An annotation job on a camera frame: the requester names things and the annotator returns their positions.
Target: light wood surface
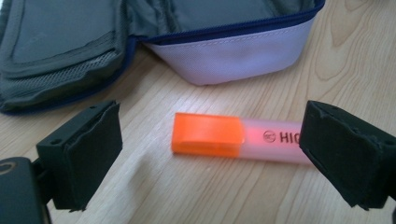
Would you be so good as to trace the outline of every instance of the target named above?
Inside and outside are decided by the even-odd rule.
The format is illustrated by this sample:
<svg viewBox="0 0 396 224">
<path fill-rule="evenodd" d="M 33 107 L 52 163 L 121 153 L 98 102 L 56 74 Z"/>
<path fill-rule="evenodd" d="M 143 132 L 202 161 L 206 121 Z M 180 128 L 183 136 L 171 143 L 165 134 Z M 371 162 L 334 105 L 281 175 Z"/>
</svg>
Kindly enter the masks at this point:
<svg viewBox="0 0 396 224">
<path fill-rule="evenodd" d="M 178 156 L 177 111 L 302 121 L 307 100 L 340 106 L 396 135 L 396 1 L 333 0 L 299 61 L 273 74 L 197 87 L 140 46 L 125 74 L 82 102 L 30 116 L 0 115 L 0 160 L 36 159 L 35 144 L 95 103 L 121 104 L 123 151 L 85 212 L 62 223 L 390 223 L 396 203 L 350 208 L 313 166 Z"/>
</svg>

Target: pencil case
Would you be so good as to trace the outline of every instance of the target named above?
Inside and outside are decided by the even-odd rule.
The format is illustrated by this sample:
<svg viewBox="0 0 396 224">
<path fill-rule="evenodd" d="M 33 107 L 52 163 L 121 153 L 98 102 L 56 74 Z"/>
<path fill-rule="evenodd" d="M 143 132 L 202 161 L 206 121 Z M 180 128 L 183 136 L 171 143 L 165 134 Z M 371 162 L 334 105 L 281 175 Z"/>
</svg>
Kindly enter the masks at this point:
<svg viewBox="0 0 396 224">
<path fill-rule="evenodd" d="M 74 102 L 111 84 L 138 43 L 195 85 L 284 69 L 324 0 L 5 0 L 0 111 Z"/>
</svg>

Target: orange highlighter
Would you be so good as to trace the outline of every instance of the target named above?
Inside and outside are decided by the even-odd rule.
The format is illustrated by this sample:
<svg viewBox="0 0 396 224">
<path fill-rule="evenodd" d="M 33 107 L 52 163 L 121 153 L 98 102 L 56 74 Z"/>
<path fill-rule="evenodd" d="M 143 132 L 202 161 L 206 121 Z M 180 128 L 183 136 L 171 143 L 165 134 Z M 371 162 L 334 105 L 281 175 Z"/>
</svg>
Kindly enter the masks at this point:
<svg viewBox="0 0 396 224">
<path fill-rule="evenodd" d="M 312 164 L 299 148 L 302 124 L 176 113 L 174 153 Z"/>
</svg>

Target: highlighter barrel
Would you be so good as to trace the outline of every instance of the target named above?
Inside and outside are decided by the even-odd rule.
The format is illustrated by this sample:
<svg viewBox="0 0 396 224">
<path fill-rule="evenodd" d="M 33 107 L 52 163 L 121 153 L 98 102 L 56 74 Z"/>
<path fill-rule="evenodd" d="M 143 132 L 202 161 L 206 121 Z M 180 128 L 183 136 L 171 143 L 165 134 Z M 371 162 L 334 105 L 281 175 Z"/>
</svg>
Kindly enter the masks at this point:
<svg viewBox="0 0 396 224">
<path fill-rule="evenodd" d="M 301 123 L 176 113 L 174 153 L 311 164 L 299 148 Z"/>
</svg>

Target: orange highlighter cap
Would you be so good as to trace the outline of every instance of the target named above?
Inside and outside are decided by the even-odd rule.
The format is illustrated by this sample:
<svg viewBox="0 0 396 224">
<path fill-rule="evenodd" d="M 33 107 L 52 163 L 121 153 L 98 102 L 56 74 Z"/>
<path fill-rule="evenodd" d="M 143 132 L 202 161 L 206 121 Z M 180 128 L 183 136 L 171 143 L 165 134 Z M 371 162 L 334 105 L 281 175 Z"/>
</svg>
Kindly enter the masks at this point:
<svg viewBox="0 0 396 224">
<path fill-rule="evenodd" d="M 238 157 L 244 142 L 238 117 L 176 113 L 172 150 L 206 156 Z"/>
</svg>

